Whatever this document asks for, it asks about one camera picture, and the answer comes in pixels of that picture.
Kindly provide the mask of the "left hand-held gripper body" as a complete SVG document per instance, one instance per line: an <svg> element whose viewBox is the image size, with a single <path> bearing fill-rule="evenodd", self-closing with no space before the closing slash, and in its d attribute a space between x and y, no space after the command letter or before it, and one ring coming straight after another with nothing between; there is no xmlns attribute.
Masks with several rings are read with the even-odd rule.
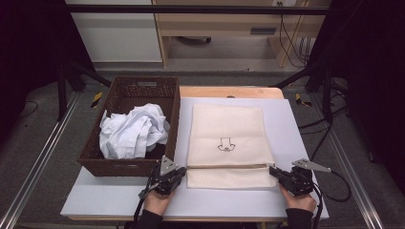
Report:
<svg viewBox="0 0 405 229"><path fill-rule="evenodd" d="M167 156L163 156L152 171L151 187L160 195L170 195L179 186L177 165Z"/></svg>

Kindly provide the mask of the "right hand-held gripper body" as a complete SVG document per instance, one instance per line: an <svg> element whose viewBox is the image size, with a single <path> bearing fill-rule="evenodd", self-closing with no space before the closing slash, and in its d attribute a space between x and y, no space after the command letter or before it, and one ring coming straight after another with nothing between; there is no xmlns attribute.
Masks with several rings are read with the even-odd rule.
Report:
<svg viewBox="0 0 405 229"><path fill-rule="evenodd" d="M308 159L299 159L292 162L289 172L282 171L278 178L279 183L295 196L307 195L313 191L312 172L330 173L331 168L322 166Z"/></svg>

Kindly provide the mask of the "white shirt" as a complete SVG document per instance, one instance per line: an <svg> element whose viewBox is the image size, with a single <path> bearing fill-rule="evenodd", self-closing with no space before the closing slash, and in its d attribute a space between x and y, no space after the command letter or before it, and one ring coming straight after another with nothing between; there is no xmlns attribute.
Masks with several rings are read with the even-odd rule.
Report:
<svg viewBox="0 0 405 229"><path fill-rule="evenodd" d="M144 158L168 140L170 124L158 104L135 106L128 114L104 112L99 124L99 147L107 159Z"/></svg>

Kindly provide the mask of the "cream mesh laundry bag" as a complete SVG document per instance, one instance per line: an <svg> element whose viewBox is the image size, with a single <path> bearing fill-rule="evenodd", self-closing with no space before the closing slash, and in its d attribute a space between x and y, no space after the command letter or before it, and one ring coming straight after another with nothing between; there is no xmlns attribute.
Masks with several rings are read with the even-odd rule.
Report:
<svg viewBox="0 0 405 229"><path fill-rule="evenodd" d="M276 185L260 107L196 104L187 156L187 186L261 189Z"/></svg>

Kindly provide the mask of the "brown woven basket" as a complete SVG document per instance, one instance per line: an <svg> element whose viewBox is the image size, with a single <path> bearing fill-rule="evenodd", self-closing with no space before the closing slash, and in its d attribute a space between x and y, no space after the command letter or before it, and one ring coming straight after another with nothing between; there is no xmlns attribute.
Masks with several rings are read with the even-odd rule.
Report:
<svg viewBox="0 0 405 229"><path fill-rule="evenodd" d="M104 113L128 114L134 107L147 103L159 105L166 116L170 124L167 143L158 144L144 158L106 159L99 147L99 124ZM148 177L162 156L174 159L180 107L181 94L177 77L116 77L77 161L95 177Z"/></svg>

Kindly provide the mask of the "person's left hand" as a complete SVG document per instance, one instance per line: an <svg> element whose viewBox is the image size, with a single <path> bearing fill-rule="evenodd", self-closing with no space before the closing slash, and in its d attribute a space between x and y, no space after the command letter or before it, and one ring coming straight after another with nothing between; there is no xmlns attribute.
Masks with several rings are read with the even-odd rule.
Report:
<svg viewBox="0 0 405 229"><path fill-rule="evenodd" d="M174 192L170 195L161 195L156 191L151 191L144 201L143 208L151 213L163 216L174 195Z"/></svg>

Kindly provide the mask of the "person's right hand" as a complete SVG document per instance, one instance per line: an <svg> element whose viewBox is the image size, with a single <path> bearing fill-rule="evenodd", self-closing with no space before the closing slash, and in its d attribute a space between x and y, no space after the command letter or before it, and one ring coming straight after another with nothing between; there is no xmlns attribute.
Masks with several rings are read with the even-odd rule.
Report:
<svg viewBox="0 0 405 229"><path fill-rule="evenodd" d="M311 195L296 197L283 186L280 186L280 191L286 200L287 208L314 212L316 208L316 200Z"/></svg>

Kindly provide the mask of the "yellow black floor tape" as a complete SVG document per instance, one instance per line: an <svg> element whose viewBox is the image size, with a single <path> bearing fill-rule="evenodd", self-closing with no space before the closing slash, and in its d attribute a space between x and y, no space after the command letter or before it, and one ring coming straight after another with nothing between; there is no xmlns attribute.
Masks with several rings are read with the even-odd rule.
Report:
<svg viewBox="0 0 405 229"><path fill-rule="evenodd" d="M311 102L303 101L300 94L295 94L295 102L298 105L303 105L303 106L306 106L306 107L312 107Z"/></svg>
<svg viewBox="0 0 405 229"><path fill-rule="evenodd" d="M103 92L97 92L94 96L93 102L91 104L91 108L96 108L98 105L99 100L101 99Z"/></svg>

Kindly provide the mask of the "black metal stand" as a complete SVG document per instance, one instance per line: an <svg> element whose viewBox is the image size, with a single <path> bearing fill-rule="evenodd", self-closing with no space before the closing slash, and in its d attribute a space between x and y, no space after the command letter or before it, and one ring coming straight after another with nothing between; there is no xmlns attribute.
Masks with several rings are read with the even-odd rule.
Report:
<svg viewBox="0 0 405 229"><path fill-rule="evenodd" d="M331 70L328 63L317 61L309 66L306 66L303 70L295 73L293 76L271 85L271 88L283 89L290 83L295 82L304 76L309 77L309 80L305 86L307 92L315 92L320 86L323 86L322 114L329 123L332 123L332 113L330 107Z"/></svg>
<svg viewBox="0 0 405 229"><path fill-rule="evenodd" d="M87 75L93 80L101 83L102 85L110 88L112 82L102 77L95 70L90 70L77 62L69 61L60 66L57 70L57 89L58 89L58 103L59 114L58 121L60 121L67 113L68 103L66 95L66 83L69 83L75 92L83 92L86 84L82 79L82 75Z"/></svg>

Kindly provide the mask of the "pale grey table board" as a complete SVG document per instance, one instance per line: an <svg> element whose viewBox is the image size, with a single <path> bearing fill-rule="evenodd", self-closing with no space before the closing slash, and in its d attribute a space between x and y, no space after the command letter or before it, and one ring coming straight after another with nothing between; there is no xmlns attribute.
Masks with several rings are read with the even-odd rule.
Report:
<svg viewBox="0 0 405 229"><path fill-rule="evenodd" d="M286 99L184 97L175 162L186 162L192 106L212 103L263 109L266 134L277 167L288 171L292 162L308 156ZM145 177L95 177L83 168L61 214L75 220L128 220L139 203ZM286 202L277 187L258 190L189 189L183 181L165 212L171 221L275 221L286 217Z"/></svg>

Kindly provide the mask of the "dark curtain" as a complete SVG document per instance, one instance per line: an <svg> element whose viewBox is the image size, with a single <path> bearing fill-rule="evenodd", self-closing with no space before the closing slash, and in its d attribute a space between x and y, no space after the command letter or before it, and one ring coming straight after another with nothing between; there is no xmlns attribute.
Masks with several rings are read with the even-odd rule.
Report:
<svg viewBox="0 0 405 229"><path fill-rule="evenodd" d="M0 0L0 142L29 92L55 82L62 64L94 67L65 6L66 0Z"/></svg>
<svg viewBox="0 0 405 229"><path fill-rule="evenodd" d="M405 192L405 0L331 0L311 59L337 31L334 77L349 83L354 122L371 152Z"/></svg>

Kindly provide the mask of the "white cabinet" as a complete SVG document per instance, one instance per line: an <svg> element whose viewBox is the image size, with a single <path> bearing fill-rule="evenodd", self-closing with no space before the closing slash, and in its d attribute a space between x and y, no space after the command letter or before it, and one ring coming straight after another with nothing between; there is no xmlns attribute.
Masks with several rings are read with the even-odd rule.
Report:
<svg viewBox="0 0 405 229"><path fill-rule="evenodd" d="M93 62L161 62L153 13L85 13L72 17Z"/></svg>

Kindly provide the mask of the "light wooden desk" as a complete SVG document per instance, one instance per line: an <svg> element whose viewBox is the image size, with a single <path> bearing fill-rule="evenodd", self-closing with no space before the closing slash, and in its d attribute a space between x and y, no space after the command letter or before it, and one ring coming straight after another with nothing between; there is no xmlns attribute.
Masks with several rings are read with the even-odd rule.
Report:
<svg viewBox="0 0 405 229"><path fill-rule="evenodd" d="M272 7L273 0L152 0L155 6ZM327 8L331 0L297 0L294 7ZM279 67L292 57L300 37L315 39L323 15L158 13L160 36L263 36L270 43Z"/></svg>

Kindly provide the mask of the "aluminium floor rail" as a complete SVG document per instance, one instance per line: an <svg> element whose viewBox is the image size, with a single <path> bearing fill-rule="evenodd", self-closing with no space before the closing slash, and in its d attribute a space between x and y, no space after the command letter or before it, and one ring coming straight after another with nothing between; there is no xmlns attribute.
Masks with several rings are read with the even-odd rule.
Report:
<svg viewBox="0 0 405 229"><path fill-rule="evenodd" d="M332 107L332 123L324 126L329 129L326 140L317 151L314 160L327 165L337 173L330 177L320 176L321 188L331 197L344 198L349 192L351 197L344 202L326 199L330 211L330 220L342 221L355 228L383 229L384 226L373 206L364 177L367 169L372 168L368 153L352 123L348 108L341 98L337 98Z"/></svg>
<svg viewBox="0 0 405 229"><path fill-rule="evenodd" d="M26 203L28 202L37 181L39 180L44 168L46 167L49 158L53 154L59 138L62 136L70 118L75 111L77 101L81 97L81 93L73 92L69 100L67 111L53 127L53 130L48 137L45 145L33 164L30 172L26 176L24 183L20 187L11 206L6 214L0 219L0 229L12 229L20 217Z"/></svg>

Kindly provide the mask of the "black horizontal frame bar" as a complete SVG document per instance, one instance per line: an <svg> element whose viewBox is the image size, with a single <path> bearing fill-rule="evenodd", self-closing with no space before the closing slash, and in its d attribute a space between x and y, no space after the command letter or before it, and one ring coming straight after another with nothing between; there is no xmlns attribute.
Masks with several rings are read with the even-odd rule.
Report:
<svg viewBox="0 0 405 229"><path fill-rule="evenodd" d="M244 6L66 5L70 12L327 15L328 8Z"/></svg>

